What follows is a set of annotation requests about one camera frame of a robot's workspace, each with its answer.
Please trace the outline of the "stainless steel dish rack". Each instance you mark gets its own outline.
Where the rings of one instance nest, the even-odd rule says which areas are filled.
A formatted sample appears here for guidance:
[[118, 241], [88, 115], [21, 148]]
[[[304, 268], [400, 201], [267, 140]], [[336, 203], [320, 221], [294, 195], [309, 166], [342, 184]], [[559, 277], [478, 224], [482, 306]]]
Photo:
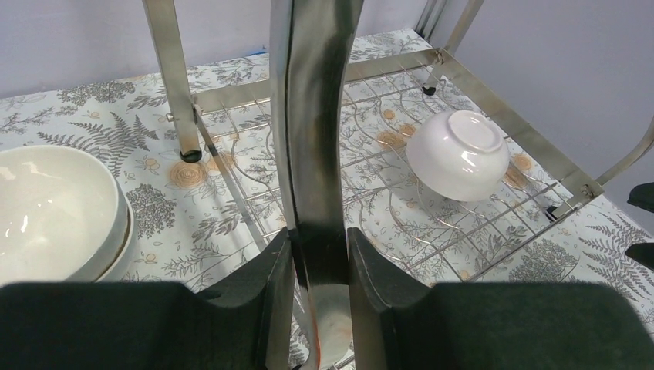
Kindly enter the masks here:
[[333, 363], [353, 341], [339, 128], [361, 12], [361, 1], [271, 4], [267, 92], [292, 259], [308, 319], [309, 369]]

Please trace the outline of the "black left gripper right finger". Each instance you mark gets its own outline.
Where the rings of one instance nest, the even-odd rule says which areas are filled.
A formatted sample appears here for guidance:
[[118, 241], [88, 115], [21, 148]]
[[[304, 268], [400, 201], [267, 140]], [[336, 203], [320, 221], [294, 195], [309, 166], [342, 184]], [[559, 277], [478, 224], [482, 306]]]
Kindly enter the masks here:
[[651, 369], [653, 343], [618, 292], [587, 283], [428, 287], [347, 231], [358, 369]]

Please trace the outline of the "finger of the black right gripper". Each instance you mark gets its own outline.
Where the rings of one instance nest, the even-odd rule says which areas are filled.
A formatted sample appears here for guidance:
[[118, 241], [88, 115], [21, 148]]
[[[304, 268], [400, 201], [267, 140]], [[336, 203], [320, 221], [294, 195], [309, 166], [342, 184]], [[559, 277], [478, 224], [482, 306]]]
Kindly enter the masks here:
[[650, 213], [654, 212], [654, 183], [642, 183], [629, 192], [627, 203]]
[[627, 248], [625, 255], [647, 269], [654, 271], [653, 242], [637, 243]]

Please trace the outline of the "white bowl front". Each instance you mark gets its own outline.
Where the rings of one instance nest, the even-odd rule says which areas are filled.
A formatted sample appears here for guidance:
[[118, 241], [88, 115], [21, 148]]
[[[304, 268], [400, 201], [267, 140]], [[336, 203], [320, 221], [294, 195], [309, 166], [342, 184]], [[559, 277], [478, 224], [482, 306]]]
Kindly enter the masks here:
[[112, 263], [95, 282], [120, 281], [128, 272], [132, 258], [137, 251], [138, 223], [131, 202], [125, 195], [123, 195], [123, 201], [126, 204], [127, 224], [122, 236], [120, 248], [115, 253]]

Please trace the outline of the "white pink bowl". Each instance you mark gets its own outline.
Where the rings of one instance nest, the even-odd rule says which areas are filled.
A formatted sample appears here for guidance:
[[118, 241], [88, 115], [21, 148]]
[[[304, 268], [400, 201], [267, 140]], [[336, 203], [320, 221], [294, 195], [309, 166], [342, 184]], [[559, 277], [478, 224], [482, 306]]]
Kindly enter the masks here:
[[488, 198], [510, 163], [498, 125], [465, 109], [431, 116], [407, 141], [406, 156], [421, 183], [460, 202]]

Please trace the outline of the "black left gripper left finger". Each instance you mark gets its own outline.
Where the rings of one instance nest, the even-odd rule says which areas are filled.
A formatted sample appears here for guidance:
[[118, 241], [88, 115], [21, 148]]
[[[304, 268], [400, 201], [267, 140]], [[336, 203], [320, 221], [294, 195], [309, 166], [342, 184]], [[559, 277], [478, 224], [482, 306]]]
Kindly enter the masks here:
[[203, 291], [178, 282], [1, 289], [3, 369], [286, 369], [292, 253], [281, 230]]

